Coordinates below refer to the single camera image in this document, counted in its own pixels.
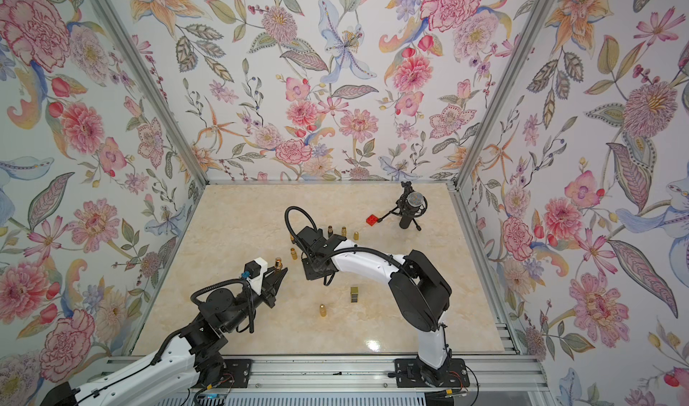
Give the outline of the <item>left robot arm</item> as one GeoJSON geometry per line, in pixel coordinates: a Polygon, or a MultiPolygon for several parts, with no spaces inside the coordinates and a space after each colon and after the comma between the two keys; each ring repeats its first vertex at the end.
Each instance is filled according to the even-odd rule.
{"type": "Polygon", "coordinates": [[[52,388],[43,405],[154,405],[180,390],[222,382],[229,373],[221,349],[227,335],[255,330],[257,310],[272,308],[287,269],[261,268],[249,262],[240,277],[195,291],[196,317],[171,332],[160,348],[110,375],[78,387],[68,382],[52,388]]]}

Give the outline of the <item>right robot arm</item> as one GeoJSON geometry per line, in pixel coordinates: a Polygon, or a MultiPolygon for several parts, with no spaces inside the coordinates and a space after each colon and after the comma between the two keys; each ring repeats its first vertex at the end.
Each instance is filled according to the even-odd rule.
{"type": "Polygon", "coordinates": [[[342,235],[325,235],[308,212],[298,206],[285,210],[285,226],[303,253],[307,280],[328,287],[341,272],[353,273],[389,287],[402,317],[416,329],[416,366],[436,386],[450,372],[452,351],[447,343],[445,314],[452,289],[420,251],[393,255],[355,244],[342,235]]]}

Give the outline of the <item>red small block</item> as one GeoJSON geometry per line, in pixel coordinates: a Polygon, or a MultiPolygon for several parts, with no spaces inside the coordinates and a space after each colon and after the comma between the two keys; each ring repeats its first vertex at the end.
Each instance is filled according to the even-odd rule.
{"type": "Polygon", "coordinates": [[[370,226],[375,226],[378,223],[378,218],[375,215],[367,217],[366,223],[370,226]]]}

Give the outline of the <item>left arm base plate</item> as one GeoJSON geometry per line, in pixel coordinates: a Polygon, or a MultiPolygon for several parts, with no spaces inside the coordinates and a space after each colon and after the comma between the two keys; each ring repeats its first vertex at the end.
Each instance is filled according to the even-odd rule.
{"type": "Polygon", "coordinates": [[[247,388],[254,362],[251,359],[226,359],[200,377],[198,385],[206,389],[247,388]]]}

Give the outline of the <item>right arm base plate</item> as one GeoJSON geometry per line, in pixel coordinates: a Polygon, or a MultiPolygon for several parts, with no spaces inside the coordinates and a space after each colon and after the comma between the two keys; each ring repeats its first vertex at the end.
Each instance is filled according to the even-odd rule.
{"type": "Polygon", "coordinates": [[[434,369],[420,359],[395,359],[394,369],[388,378],[395,380],[397,388],[469,388],[468,370],[463,359],[447,359],[434,369]]]}

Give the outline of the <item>aluminium front rail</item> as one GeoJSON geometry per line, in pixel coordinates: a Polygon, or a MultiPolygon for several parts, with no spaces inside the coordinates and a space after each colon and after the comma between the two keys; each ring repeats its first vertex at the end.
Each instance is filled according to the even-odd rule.
{"type": "MultiPolygon", "coordinates": [[[[223,388],[257,393],[281,392],[391,392],[412,374],[395,355],[273,355],[253,356],[248,370],[222,377],[223,388]]],[[[546,392],[540,364],[522,355],[458,355],[465,363],[459,375],[482,393],[499,391],[546,392]]]]}

